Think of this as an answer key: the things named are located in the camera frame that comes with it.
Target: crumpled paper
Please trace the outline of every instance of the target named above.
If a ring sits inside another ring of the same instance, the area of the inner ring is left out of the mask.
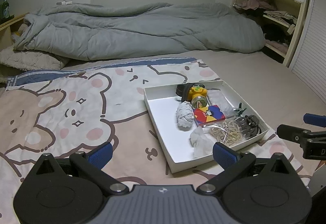
[[[184,101],[178,106],[177,109],[178,126],[191,127],[194,121],[194,112],[192,111],[191,104]]]
[[[212,136],[206,135],[201,126],[197,127],[190,134],[191,145],[194,147],[194,157],[201,158],[207,155],[211,155],[213,152],[213,146],[216,142],[216,139]]]

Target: sliding closet door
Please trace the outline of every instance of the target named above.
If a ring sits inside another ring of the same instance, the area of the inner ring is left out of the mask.
[[[310,0],[290,69],[326,103],[326,0]]]

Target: closet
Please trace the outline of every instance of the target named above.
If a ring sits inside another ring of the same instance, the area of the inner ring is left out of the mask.
[[[326,0],[307,0],[303,31],[291,71],[326,103]]]
[[[232,7],[240,14],[245,15],[247,18],[254,20],[262,27],[265,33],[265,38],[273,41],[273,45],[278,42],[278,49],[271,44],[266,43],[262,51],[285,66],[289,66],[291,59],[295,52],[300,31],[302,30],[302,3],[296,0],[262,0],[268,3],[274,9],[273,11],[285,11],[286,13],[295,17],[295,20],[278,19],[265,13],[271,9],[257,8],[253,9],[239,9],[239,5],[246,0],[232,0]]]

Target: metal screw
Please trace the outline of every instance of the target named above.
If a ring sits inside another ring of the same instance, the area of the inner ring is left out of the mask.
[[[115,192],[122,192],[127,187],[123,183],[114,183],[110,185],[110,189]]]
[[[211,193],[215,191],[215,186],[210,183],[202,184],[199,189],[205,193]]]

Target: green glass bottle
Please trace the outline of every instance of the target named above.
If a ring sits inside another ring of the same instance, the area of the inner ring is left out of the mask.
[[[9,14],[9,3],[7,0],[3,0],[2,2],[2,18],[8,18]]]

